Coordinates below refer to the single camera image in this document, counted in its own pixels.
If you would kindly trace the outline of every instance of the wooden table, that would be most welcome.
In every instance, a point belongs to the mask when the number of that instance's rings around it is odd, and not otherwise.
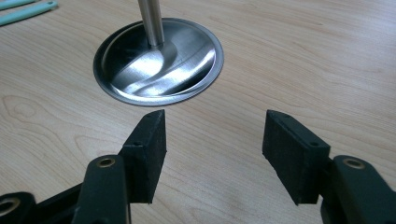
[[[319,204],[295,206],[262,155],[267,109],[297,118],[331,157],[370,162],[396,189],[396,2],[160,2],[164,17],[211,30],[225,53],[214,84],[175,105],[121,103],[93,76],[102,42],[141,20],[135,0],[59,0],[0,27],[0,195],[41,202],[75,186],[89,161],[118,153],[162,108],[168,153],[153,204],[132,206],[134,223],[321,223]]]

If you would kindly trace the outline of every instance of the wood grain surface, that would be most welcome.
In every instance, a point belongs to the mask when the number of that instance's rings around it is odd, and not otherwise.
[[[168,153],[153,204],[132,205],[134,223],[321,223],[319,204],[295,206],[262,155],[267,109],[396,189],[396,1],[160,3],[163,17],[211,30],[225,53],[212,86],[163,107],[116,101],[92,73],[102,42],[141,20],[135,0],[59,0],[0,27],[0,195],[41,202],[75,186],[162,108]]]

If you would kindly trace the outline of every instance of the shiny metal disc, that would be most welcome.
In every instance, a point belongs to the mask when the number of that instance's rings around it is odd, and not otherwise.
[[[99,48],[93,72],[104,91],[132,105],[169,105],[191,98],[219,75],[220,42],[191,21],[163,19],[165,42],[151,47],[143,23],[128,25]]]

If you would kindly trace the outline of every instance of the green object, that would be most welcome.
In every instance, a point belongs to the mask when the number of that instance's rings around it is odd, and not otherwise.
[[[24,8],[15,12],[11,12],[5,16],[0,17],[0,26],[6,25],[15,21],[21,21],[27,18],[31,18],[43,12],[49,11],[58,6],[56,1],[50,1],[46,3],[36,4],[31,7]]]
[[[26,5],[29,3],[33,3],[35,1],[36,0],[7,0],[7,1],[3,1],[3,2],[0,2],[0,10]]]

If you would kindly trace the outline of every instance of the rubber jaw pad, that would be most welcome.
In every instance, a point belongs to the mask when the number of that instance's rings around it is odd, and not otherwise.
[[[143,117],[119,155],[125,160],[129,203],[152,203],[166,154],[165,112]]]
[[[293,117],[267,111],[262,154],[296,204],[317,203],[330,146]]]

